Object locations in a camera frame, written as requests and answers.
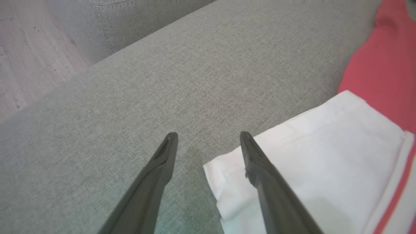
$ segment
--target gray couch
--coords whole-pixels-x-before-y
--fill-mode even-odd
[[[96,233],[179,134],[156,233],[221,233],[202,165],[337,92],[379,0],[213,2],[0,125],[2,233]]]
[[[55,15],[92,63],[213,0],[50,0]]]

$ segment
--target white cloth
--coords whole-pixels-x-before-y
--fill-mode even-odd
[[[357,234],[366,229],[413,137],[344,91],[254,139],[324,233]],[[241,147],[203,167],[224,233],[266,233]]]

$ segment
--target wood grain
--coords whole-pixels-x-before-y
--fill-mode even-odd
[[[0,0],[0,123],[88,66],[47,0]]]

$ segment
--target red cloth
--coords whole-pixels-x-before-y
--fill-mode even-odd
[[[344,71],[338,93],[344,90],[416,133],[416,22],[405,0],[383,0],[372,34]]]

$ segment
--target floor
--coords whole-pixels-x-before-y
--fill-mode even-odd
[[[0,0],[0,123],[88,66],[48,0]]]

